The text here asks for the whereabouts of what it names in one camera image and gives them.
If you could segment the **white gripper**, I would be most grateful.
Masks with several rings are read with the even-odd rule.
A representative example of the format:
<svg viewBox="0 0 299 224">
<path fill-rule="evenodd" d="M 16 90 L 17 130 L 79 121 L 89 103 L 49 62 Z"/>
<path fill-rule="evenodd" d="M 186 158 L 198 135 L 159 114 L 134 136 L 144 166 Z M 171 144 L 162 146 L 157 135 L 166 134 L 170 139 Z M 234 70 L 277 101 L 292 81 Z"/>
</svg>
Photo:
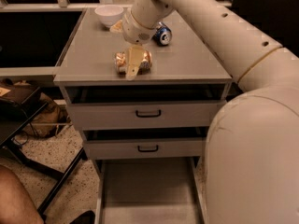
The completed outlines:
<svg viewBox="0 0 299 224">
<path fill-rule="evenodd" d="M 109 31 L 123 34 L 124 39 L 131 44 L 146 44 L 156 32 L 157 21 L 142 8 L 129 7 L 122 16 L 122 20 L 113 24 Z M 132 45 L 125 51 L 126 79 L 134 80 L 138 74 L 140 64 L 144 59 L 144 48 Z"/>
</svg>

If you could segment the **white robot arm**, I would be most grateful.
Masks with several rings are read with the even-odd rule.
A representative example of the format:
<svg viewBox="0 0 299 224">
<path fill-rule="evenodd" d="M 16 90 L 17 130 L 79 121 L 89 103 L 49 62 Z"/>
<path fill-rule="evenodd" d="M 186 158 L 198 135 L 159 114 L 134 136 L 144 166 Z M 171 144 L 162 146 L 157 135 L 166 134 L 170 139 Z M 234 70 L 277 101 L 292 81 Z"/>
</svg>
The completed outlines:
<svg viewBox="0 0 299 224">
<path fill-rule="evenodd" d="M 149 42 L 172 11 L 242 90 L 206 138 L 206 224 L 299 224 L 297 57 L 215 0 L 135 0 L 125 40 Z"/>
</svg>

